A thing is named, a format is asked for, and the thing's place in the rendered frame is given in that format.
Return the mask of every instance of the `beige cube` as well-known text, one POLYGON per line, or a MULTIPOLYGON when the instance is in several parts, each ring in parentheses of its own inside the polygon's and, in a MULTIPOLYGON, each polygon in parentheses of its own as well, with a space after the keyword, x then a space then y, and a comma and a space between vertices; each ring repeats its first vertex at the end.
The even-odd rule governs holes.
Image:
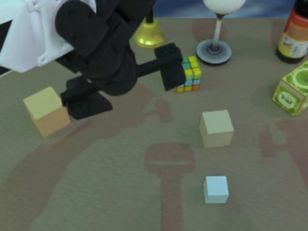
POLYGON ((200 132, 205 148, 230 145, 234 129, 227 110, 204 112, 200 132))
POLYGON ((47 137, 70 124, 67 109, 52 87, 24 99, 30 117, 43 137, 47 137))

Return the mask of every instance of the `glass base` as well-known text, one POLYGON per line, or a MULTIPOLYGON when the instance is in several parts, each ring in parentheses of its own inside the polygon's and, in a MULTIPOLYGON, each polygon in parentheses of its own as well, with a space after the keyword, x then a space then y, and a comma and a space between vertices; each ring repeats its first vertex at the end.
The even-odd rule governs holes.
POLYGON ((213 40, 205 40, 197 46, 197 56, 203 62, 211 65, 224 64, 232 56, 232 50, 230 46, 222 41, 218 42, 218 50, 211 48, 213 40))

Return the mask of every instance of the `bottle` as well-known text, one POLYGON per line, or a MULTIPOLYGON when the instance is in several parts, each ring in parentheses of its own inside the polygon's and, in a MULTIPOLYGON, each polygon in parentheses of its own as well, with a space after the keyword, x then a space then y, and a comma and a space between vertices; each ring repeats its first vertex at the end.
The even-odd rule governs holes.
POLYGON ((308 0, 296 0, 278 43, 276 55, 289 64, 299 63, 308 51, 308 0))

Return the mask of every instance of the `blue background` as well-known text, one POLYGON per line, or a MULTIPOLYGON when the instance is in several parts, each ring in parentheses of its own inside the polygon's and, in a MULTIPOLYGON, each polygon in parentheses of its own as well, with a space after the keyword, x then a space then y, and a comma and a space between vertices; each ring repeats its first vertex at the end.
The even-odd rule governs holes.
MULTIPOLYGON (((229 18, 287 17, 295 0, 246 0, 243 8, 229 18)), ((157 0, 155 17, 213 18, 203 0, 157 0)))

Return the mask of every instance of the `tabletop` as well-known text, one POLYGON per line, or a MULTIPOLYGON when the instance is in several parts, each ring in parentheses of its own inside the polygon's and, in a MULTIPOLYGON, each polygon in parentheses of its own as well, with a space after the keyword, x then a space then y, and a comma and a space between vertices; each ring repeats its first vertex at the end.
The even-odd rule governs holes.
MULTIPOLYGON (((212 38, 214 19, 161 19, 183 56, 212 38)), ((139 80, 114 110, 42 138, 22 99, 74 74, 57 63, 0 79, 0 230, 302 231, 308 227, 308 112, 272 102, 296 65, 275 56, 285 21, 228 19, 223 66, 199 62, 198 91, 164 92, 159 73, 139 80), (205 149, 202 112, 230 113, 230 146, 205 149), (174 164, 165 161, 175 160, 174 164), (151 162, 159 164, 151 167, 151 162), (205 176, 227 176, 225 204, 205 204, 205 176)), ((132 43, 138 63, 153 50, 132 43)))

